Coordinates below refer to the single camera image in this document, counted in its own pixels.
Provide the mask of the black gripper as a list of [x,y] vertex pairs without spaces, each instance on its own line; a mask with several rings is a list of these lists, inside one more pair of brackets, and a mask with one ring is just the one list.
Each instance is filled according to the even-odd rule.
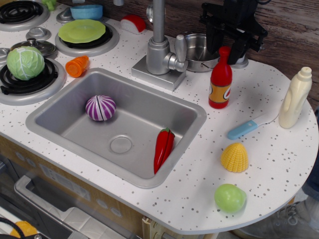
[[206,26],[207,50],[213,54],[223,43],[224,36],[235,40],[228,65],[234,65],[250,48],[259,52],[268,32],[256,21],[255,12],[260,0],[225,0],[222,5],[205,2],[200,22]]

